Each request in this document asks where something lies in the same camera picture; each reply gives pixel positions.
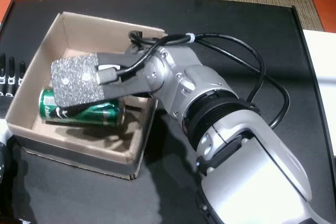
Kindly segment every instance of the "robotic hand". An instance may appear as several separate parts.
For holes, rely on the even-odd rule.
[[[239,43],[257,58],[260,70],[202,40],[220,37]],[[159,40],[130,33],[124,54],[97,53],[56,60],[51,77],[61,107],[150,93],[176,118],[197,152],[203,179],[196,202],[209,223],[328,223],[310,208],[307,174],[272,130],[285,116],[285,103],[270,126],[251,103],[265,78],[265,66],[249,45],[220,34],[170,35]],[[240,99],[213,69],[204,66],[186,42],[198,42],[260,73],[247,101]],[[99,70],[99,65],[118,65]]]

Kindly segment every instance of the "open cardboard box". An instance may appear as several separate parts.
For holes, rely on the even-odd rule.
[[[46,124],[38,113],[39,94],[50,83],[51,63],[59,58],[95,52],[124,52],[128,32],[162,37],[157,28],[74,13],[58,14],[27,69],[6,120],[29,153],[122,178],[136,178],[157,102],[126,97],[124,131],[111,127]]]

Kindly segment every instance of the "can label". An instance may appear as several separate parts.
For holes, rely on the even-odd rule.
[[[39,113],[46,122],[119,126],[123,123],[124,104],[117,99],[63,109],[55,103],[54,91],[45,89],[39,98]]]

